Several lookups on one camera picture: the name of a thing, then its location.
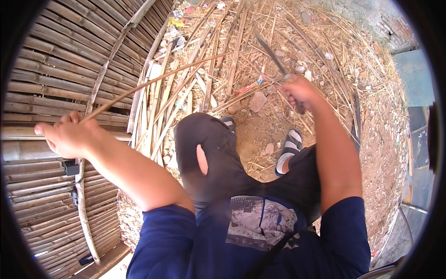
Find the blue panel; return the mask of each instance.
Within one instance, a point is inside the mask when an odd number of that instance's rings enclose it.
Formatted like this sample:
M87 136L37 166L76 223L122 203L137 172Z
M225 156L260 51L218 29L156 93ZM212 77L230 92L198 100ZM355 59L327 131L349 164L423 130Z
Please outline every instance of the blue panel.
M409 107L427 107L434 101L430 70L422 50L412 50L393 56L404 83Z

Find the graphic print on shirt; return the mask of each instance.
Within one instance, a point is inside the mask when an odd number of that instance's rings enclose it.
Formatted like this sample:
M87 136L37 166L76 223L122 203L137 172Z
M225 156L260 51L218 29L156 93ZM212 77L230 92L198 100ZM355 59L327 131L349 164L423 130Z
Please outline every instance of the graphic print on shirt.
M293 209L262 197L232 197L230 209L226 243L261 251L271 250L297 222Z

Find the knife handle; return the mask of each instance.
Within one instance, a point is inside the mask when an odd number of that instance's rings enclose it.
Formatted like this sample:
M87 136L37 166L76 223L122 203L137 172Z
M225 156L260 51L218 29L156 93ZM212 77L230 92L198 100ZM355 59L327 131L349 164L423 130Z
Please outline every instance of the knife handle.
M283 76L284 81L292 81L293 80L293 76L291 74L286 74ZM304 114L305 113L305 109L302 106L302 103L298 100L296 100L296 109L297 112L300 114Z

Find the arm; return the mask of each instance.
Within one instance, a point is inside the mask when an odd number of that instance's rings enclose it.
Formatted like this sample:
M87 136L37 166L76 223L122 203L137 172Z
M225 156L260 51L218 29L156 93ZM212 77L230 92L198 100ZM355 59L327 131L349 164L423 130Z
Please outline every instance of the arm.
M358 153L317 88L303 76L294 76L293 81L283 84L281 90L291 104L299 100L305 109L313 112L321 181L321 213L345 198L362 197Z
M77 112L65 115L61 123L39 123L51 150L64 158L85 158L141 208L149 211L176 204L194 212L190 197L178 181L158 164L116 140L96 120L79 125Z

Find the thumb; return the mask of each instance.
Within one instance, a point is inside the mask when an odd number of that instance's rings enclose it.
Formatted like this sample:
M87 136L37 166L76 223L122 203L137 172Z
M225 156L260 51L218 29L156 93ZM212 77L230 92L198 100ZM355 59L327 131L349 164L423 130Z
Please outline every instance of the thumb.
M46 123L37 123L34 126L34 133L36 133L36 135L42 135L52 142L57 137L56 128L53 125Z

